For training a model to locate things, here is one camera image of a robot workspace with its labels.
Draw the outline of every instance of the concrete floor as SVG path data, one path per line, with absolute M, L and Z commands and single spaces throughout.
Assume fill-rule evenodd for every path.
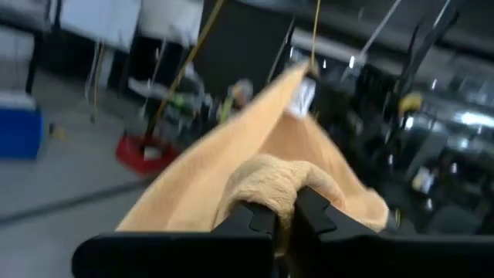
M 15 70 L 14 63 L 0 63 L 0 90 L 22 88 L 25 77 L 24 65 Z M 149 182 L 139 182 L 143 178 L 114 155 L 126 126 L 122 116 L 134 118 L 137 108 L 101 92 L 91 124 L 83 84 L 43 72 L 36 76 L 33 95 L 46 122 L 64 128 L 66 136 L 47 139 L 37 161 L 0 161 L 0 277 L 71 277 L 75 248 L 114 230 Z M 128 189 L 80 200 L 122 187 Z

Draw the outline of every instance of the blue cooler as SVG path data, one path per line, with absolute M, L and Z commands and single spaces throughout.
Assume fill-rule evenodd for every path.
M 43 129 L 39 109 L 0 106 L 0 159 L 35 159 Z

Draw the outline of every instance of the ceiling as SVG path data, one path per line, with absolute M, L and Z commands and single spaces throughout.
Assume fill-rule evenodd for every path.
M 402 0 L 377 42 L 406 50 L 414 27 L 426 12 L 435 20 L 447 0 Z M 316 0 L 242 0 L 244 3 L 313 20 Z M 368 38 L 387 14 L 394 0 L 322 0 L 320 24 Z M 446 33 L 444 42 L 494 57 L 494 1 L 464 0 L 460 17 Z

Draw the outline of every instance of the black cable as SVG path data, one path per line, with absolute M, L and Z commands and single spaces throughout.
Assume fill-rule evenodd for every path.
M 462 1 L 463 0 L 452 0 L 452 3 L 446 7 L 442 17 L 439 22 L 437 22 L 436 27 L 429 31 L 424 39 L 424 42 L 414 54 L 414 43 L 421 23 L 419 22 L 418 26 L 415 27 L 414 35 L 412 35 L 412 40 L 410 46 L 408 47 L 408 61 L 404 65 L 401 78 L 398 83 L 398 96 L 405 95 L 411 89 L 415 74 L 417 73 L 418 68 L 422 64 L 429 49 L 458 21 L 458 10 Z

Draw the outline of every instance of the orange towel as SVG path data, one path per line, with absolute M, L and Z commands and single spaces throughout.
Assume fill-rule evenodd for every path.
M 308 69 L 308 63 L 288 69 L 239 115 L 190 147 L 146 190 L 117 230 L 212 230 L 217 224 L 216 216 L 224 218 L 229 203 L 235 199 L 229 194 L 228 178 L 257 154 L 309 162 L 297 163 L 307 171 L 320 169 L 327 174 L 321 182 L 330 189 L 325 196 L 339 204 L 339 209 L 372 229 L 384 228 L 387 206 L 382 198 L 360 183 L 311 117 L 297 120 L 284 112 Z M 286 186 L 297 189 L 298 185 Z

